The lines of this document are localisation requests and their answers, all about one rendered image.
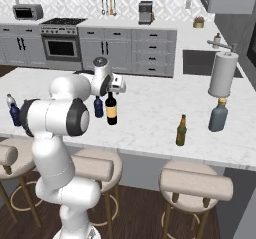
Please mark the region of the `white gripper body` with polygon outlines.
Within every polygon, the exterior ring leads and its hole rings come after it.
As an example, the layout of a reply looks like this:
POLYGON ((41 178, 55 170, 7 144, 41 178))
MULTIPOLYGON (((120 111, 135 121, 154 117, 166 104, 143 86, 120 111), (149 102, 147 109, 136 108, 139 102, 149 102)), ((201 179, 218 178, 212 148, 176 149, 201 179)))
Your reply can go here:
POLYGON ((109 91, 112 93, 125 93, 126 92, 126 86, 118 86, 118 85, 111 85, 109 87, 109 91))

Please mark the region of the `dark blue plastic bottle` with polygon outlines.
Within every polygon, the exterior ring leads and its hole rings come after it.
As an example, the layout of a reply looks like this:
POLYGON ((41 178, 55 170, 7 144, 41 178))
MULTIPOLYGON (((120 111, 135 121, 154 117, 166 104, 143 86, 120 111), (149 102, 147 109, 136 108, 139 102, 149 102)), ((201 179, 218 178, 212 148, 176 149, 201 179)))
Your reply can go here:
POLYGON ((99 96, 97 96, 94 100, 94 111, 95 111, 95 116, 97 118, 101 118, 104 115, 103 102, 99 96))
POLYGON ((20 109, 14 103, 11 104, 10 115, 12 117, 14 125, 19 127, 21 125, 21 122, 20 122, 20 109))

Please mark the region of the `grey base cupboard run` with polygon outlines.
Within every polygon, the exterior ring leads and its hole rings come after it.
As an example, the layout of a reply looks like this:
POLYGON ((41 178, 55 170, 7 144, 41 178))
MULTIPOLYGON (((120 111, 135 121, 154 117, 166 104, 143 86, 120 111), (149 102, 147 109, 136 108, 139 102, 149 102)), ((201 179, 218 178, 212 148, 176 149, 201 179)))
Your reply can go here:
POLYGON ((1 24, 0 39, 8 65, 47 66, 38 25, 1 24))
POLYGON ((115 73, 174 74, 176 30, 80 27, 78 31, 84 69, 92 69, 93 60, 102 56, 115 73))

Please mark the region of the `steel oven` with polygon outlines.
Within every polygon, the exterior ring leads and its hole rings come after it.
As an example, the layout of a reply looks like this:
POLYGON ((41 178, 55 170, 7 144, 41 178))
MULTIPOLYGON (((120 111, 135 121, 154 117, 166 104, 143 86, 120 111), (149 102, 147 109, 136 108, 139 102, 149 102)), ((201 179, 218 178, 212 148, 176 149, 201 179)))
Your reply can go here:
POLYGON ((75 26, 41 24, 40 32, 47 66, 50 69, 82 69, 79 37, 75 26))

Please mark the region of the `olive green glass bottle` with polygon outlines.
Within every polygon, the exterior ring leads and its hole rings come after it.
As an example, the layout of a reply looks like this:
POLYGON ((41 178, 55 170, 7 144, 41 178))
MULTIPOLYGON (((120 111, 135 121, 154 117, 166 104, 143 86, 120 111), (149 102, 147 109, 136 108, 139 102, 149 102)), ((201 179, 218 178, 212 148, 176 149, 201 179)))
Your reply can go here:
POLYGON ((186 115, 183 114, 181 117, 180 124, 177 128, 177 135, 176 135, 176 145, 183 146, 185 143, 185 135, 186 135, 186 115))

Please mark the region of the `grey coffee machine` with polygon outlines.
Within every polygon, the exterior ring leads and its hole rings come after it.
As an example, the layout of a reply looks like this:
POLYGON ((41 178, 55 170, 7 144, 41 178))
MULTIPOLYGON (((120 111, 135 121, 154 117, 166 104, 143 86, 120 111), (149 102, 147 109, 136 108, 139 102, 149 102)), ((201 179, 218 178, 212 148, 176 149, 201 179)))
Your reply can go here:
POLYGON ((141 1, 139 3, 139 21, 140 25, 150 25, 153 21, 153 2, 141 1))

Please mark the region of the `beige round bar stool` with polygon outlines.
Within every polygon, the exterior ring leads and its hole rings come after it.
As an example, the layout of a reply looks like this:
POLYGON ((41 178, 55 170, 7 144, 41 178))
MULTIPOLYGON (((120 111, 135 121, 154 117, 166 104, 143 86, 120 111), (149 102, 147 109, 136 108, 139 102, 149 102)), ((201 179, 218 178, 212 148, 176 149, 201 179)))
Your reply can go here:
POLYGON ((2 185, 2 181, 18 179, 28 202, 29 209, 34 216, 37 226, 40 227, 41 221, 36 210, 36 205, 32 202, 31 193, 25 181, 25 175, 35 168, 32 143, 32 139, 19 138, 9 138, 0 142, 0 197, 3 199, 13 220, 17 221, 14 207, 2 185))
POLYGON ((118 185, 123 172, 119 154, 106 150, 82 149, 72 156, 72 160, 78 176, 101 183, 107 220, 96 224, 96 227, 108 226, 108 238, 113 239, 112 221, 119 215, 118 185))
POLYGON ((229 177, 218 176, 209 165, 185 161, 169 161, 163 166, 159 189, 166 200, 161 239, 174 239, 168 233, 172 209, 192 215, 190 230, 198 224, 193 239, 201 239, 210 210, 219 201, 230 201, 233 197, 233 182, 229 177))

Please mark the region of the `dark sink basin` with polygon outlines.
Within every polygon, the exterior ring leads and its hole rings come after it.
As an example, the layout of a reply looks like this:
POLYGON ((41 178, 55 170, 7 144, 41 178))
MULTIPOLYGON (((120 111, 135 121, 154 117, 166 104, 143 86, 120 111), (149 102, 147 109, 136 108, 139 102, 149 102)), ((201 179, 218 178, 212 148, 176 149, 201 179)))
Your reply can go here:
POLYGON ((186 75, 211 76, 216 51, 184 50, 183 73, 186 75))

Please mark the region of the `black hob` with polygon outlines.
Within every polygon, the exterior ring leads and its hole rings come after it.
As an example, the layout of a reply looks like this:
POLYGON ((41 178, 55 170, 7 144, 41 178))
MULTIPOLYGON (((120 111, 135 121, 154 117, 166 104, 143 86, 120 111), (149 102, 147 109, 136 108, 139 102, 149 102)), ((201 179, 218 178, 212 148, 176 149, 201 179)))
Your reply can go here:
POLYGON ((52 18, 42 22, 41 25, 76 26, 86 20, 87 18, 52 18))

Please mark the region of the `grey-blue glass bottle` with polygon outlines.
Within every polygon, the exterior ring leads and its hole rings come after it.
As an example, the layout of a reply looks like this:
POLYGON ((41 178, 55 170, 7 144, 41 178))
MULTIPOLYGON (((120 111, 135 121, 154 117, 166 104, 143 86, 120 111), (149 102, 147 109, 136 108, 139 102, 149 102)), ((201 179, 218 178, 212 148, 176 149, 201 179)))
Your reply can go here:
POLYGON ((226 108, 227 100, 225 98, 218 99, 218 105, 212 110, 208 129, 211 132, 219 132, 224 129, 228 109, 226 108))

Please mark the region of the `small potted plant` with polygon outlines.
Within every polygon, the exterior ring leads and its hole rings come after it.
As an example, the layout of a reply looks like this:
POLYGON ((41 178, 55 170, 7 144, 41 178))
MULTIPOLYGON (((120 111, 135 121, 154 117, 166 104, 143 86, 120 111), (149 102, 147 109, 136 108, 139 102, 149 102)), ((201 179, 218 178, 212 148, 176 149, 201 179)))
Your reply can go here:
POLYGON ((203 28, 204 27, 204 18, 202 16, 198 16, 194 18, 193 21, 194 28, 203 28))

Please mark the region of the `soap dispenser bottle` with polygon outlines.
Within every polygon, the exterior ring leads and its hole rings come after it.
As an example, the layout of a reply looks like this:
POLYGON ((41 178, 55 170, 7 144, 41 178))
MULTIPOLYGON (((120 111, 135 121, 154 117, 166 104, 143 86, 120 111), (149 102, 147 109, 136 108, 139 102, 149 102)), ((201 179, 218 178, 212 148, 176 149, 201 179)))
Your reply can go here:
POLYGON ((218 49, 219 48, 219 46, 217 45, 218 43, 220 43, 220 41, 221 41, 221 36, 220 36, 220 33, 217 33, 215 36, 214 36, 214 44, 213 44, 213 48, 215 48, 215 49, 218 49))

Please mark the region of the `grey tap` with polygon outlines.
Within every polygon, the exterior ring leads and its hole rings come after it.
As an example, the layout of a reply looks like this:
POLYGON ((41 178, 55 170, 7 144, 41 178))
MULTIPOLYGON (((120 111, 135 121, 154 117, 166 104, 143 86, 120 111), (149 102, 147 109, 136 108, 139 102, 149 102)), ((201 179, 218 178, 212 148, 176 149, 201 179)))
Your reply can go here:
POLYGON ((235 44, 235 43, 232 43, 230 46, 219 43, 219 42, 210 41, 210 40, 207 40, 207 43, 212 44, 212 45, 216 45, 216 46, 219 46, 219 47, 222 47, 222 48, 230 49, 231 52, 233 52, 233 53, 236 52, 236 48, 237 48, 237 44, 235 44))

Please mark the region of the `clear plastic bottle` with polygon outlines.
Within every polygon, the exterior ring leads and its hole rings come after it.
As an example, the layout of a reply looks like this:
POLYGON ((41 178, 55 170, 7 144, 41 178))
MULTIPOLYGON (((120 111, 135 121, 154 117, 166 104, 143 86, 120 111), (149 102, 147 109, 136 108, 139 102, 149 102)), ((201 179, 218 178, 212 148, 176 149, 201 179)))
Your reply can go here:
POLYGON ((7 94, 7 105, 8 105, 8 108, 10 109, 11 108, 11 104, 14 104, 16 106, 16 101, 15 99, 12 97, 11 94, 7 94))

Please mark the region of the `grey toaster oven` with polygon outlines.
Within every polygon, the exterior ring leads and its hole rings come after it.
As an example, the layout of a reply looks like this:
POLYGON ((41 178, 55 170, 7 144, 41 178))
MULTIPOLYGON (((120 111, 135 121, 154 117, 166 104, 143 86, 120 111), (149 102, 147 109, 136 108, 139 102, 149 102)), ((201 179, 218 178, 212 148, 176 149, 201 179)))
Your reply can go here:
POLYGON ((16 4, 13 6, 13 14, 17 20, 39 20, 44 16, 40 4, 16 4))

